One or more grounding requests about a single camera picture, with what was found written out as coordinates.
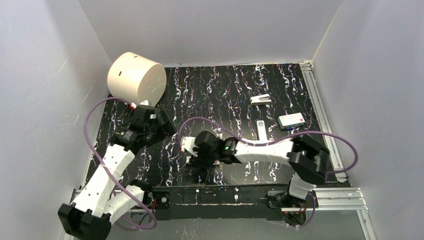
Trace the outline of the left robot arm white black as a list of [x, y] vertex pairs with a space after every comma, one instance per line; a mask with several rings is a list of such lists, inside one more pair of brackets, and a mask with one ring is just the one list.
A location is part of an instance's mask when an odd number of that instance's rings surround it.
[[62, 204], [58, 217], [64, 231], [80, 240], [105, 240], [112, 225], [131, 208], [143, 203], [152, 187], [133, 180], [113, 196], [118, 179], [143, 148], [166, 140], [176, 132], [164, 110], [140, 104], [132, 117], [115, 128], [101, 164], [70, 204]]

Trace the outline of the white remote with black end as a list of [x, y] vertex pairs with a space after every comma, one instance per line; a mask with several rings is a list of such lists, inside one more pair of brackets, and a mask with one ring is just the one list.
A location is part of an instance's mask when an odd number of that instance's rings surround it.
[[203, 159], [201, 157], [187, 156], [185, 165], [193, 168], [214, 168], [221, 165], [218, 160]]

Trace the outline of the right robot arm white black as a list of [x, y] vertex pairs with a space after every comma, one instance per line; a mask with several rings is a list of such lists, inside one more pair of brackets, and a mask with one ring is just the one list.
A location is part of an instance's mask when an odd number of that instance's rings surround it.
[[222, 140], [208, 131], [181, 139], [181, 149], [190, 153], [187, 164], [209, 168], [217, 163], [279, 163], [292, 167], [294, 175], [285, 192], [267, 193], [270, 208], [302, 207], [309, 192], [327, 180], [329, 150], [312, 137], [301, 134], [276, 143], [229, 137]]

